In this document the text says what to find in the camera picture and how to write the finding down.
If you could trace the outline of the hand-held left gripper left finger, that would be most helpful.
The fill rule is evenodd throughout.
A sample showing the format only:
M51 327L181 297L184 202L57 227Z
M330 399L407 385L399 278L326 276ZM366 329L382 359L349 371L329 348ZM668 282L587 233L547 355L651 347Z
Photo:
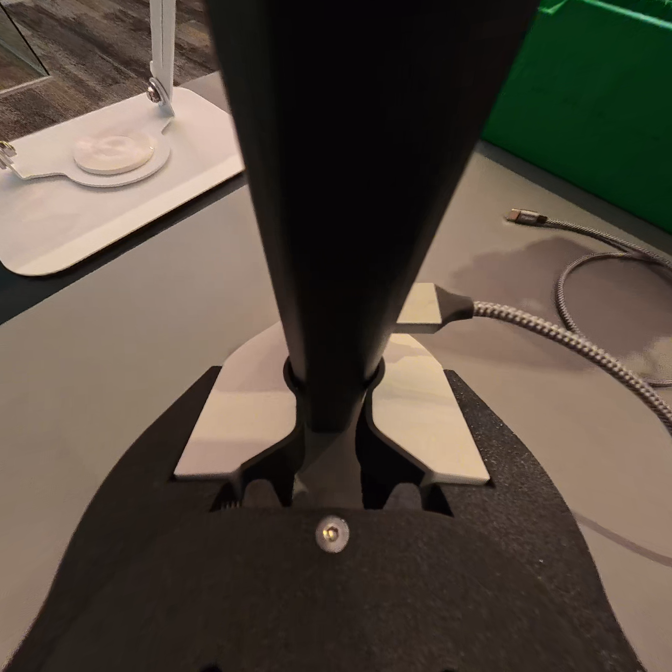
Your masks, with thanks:
M303 421L287 361L279 321L226 359L175 466L177 480L294 480Z

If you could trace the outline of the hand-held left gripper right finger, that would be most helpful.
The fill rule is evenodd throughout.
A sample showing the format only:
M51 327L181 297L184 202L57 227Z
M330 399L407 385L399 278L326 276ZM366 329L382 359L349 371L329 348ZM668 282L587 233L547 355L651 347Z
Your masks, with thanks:
M408 334L393 334L365 398L359 457L383 483L491 479L441 364Z

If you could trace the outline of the grey braided cable silver plug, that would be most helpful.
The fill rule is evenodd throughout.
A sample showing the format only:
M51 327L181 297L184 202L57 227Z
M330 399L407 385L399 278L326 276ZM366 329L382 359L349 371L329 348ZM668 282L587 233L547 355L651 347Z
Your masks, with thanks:
M518 308L473 300L430 282L413 284L400 311L395 333L432 334L450 323L486 318L537 334L583 357L638 397L671 433L671 408L652 385L590 340Z

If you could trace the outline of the white stand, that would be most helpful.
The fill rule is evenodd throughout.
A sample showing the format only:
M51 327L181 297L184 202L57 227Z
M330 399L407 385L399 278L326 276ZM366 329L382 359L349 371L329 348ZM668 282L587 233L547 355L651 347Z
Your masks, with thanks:
M175 6L150 2L146 94L1 142L10 272L67 270L244 170L231 114L173 89Z

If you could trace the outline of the green bin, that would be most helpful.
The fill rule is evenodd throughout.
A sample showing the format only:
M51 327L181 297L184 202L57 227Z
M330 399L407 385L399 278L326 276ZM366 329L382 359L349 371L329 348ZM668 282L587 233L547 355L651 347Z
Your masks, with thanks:
M671 2L541 1L482 139L671 233Z

